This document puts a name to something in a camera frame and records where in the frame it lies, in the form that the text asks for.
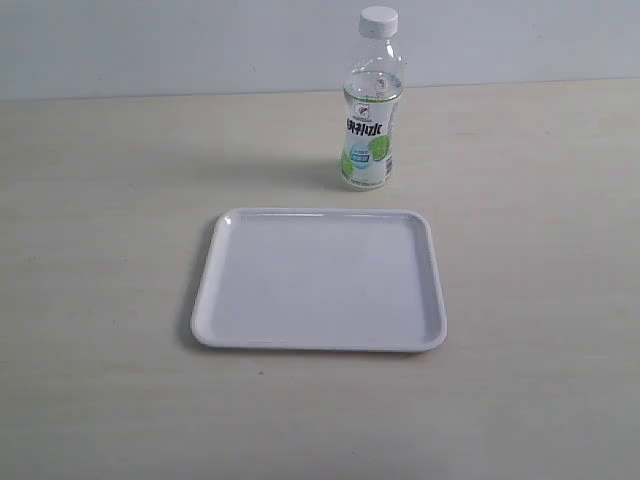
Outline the white rectangular plastic tray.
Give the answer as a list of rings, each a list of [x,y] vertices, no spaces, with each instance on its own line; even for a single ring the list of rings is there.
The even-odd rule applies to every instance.
[[[448,325],[430,226],[406,210],[230,210],[190,323],[218,349],[435,349]]]

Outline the clear labelled plastic bottle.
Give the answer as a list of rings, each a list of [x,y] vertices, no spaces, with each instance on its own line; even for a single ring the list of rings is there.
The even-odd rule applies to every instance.
[[[346,106],[341,175],[353,188],[383,186],[393,171],[393,129],[404,90],[395,37],[362,38],[343,82]]]

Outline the white bottle cap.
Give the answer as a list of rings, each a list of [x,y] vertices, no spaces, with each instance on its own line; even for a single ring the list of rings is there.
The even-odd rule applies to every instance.
[[[386,39],[398,32],[399,14],[387,6],[370,6],[360,12],[359,33],[370,39]]]

